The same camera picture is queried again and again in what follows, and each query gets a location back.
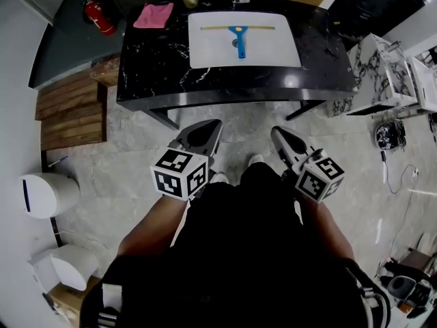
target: white wall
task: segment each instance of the white wall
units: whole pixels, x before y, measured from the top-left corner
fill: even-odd
[[[384,37],[400,41],[405,56],[417,56],[437,45],[437,0],[423,6]]]
[[[40,170],[37,93],[27,83],[46,23],[16,0],[0,0],[0,321],[7,328],[59,327],[26,266],[56,247],[49,220],[23,210],[18,177]]]

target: marble cabinet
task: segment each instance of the marble cabinet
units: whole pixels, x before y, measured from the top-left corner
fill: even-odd
[[[328,116],[369,115],[417,103],[412,77],[400,47],[369,34],[349,52],[358,92],[327,103]]]

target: white sink basin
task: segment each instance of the white sink basin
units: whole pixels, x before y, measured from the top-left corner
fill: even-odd
[[[238,57],[227,28],[249,26],[243,35],[245,58]],[[269,27],[269,29],[251,28]],[[301,67],[286,17],[263,12],[200,12],[188,16],[191,68],[232,66]]]

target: shoe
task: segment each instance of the shoe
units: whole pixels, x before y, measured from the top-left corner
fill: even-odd
[[[218,172],[217,174],[215,174],[210,183],[215,183],[215,182],[224,182],[229,184],[229,179],[227,178],[227,176],[223,173],[223,172]]]
[[[254,154],[249,159],[249,167],[254,163],[264,163],[264,157],[261,154]]]

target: pink cloth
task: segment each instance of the pink cloth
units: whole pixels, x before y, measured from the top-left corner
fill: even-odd
[[[164,28],[173,9],[173,3],[168,5],[152,5],[146,3],[142,13],[134,23],[135,28]]]

